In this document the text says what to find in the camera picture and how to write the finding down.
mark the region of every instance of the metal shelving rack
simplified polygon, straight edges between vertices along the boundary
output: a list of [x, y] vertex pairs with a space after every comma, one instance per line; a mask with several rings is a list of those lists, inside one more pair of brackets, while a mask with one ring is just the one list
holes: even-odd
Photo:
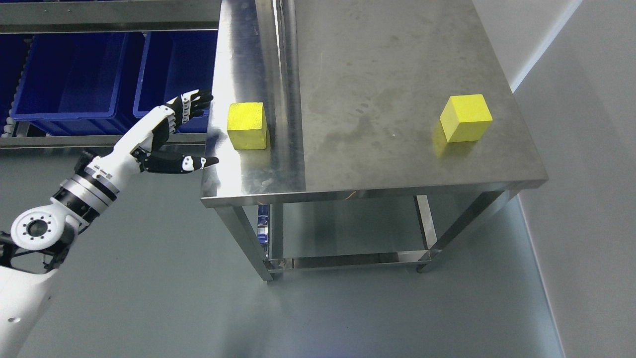
[[[0, 3], [0, 33], [218, 29], [221, 0]], [[26, 133], [27, 124], [18, 128]], [[0, 148], [109, 147], [120, 136], [0, 138]], [[205, 133], [174, 134], [168, 145], [202, 145]]]

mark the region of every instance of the stainless steel table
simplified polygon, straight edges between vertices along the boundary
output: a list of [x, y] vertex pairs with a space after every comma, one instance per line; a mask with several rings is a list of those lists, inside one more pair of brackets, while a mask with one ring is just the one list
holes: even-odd
[[[287, 269], [425, 266], [454, 237], [547, 174], [471, 0], [224, 0], [202, 202], [214, 208], [264, 280]], [[481, 93], [494, 122], [481, 140], [447, 144], [449, 96]], [[264, 102], [268, 149], [236, 151], [234, 102]], [[427, 195], [476, 192], [443, 233]], [[282, 256], [284, 203], [415, 197], [423, 250]], [[259, 245], [242, 206], [270, 205]]]

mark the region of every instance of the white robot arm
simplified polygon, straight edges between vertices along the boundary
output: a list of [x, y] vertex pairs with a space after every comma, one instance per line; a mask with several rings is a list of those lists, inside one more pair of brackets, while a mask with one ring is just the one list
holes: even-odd
[[[71, 244], [117, 199], [129, 178], [143, 171], [191, 173], [218, 162], [163, 152], [170, 134], [210, 105], [209, 91], [193, 90], [153, 108], [99, 157], [85, 150], [75, 174], [51, 197], [51, 204], [20, 214], [11, 234], [0, 231], [0, 358], [15, 357], [52, 299], [55, 279]], [[42, 275], [11, 265], [16, 255], [41, 252], [52, 257]]]

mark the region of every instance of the blue storage bin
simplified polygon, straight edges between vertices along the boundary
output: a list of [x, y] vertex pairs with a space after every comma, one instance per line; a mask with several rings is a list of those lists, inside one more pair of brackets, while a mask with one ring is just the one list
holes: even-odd
[[[141, 118], [154, 107], [194, 90], [211, 89], [216, 31], [166, 31], [146, 35], [133, 113]], [[209, 111], [178, 132], [207, 130]]]
[[9, 115], [20, 73], [27, 58], [27, 43], [21, 35], [0, 34], [0, 124]]
[[36, 35], [11, 116], [54, 136], [122, 134], [132, 103], [141, 33]]

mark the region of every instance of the yellow foam block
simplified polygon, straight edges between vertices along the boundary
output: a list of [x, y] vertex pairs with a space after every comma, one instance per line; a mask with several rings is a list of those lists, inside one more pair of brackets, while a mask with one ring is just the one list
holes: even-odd
[[492, 123], [492, 116], [481, 94], [450, 96], [439, 116], [446, 141], [476, 141]]
[[236, 150], [265, 149], [267, 121], [263, 103], [232, 103], [228, 112], [228, 135]]

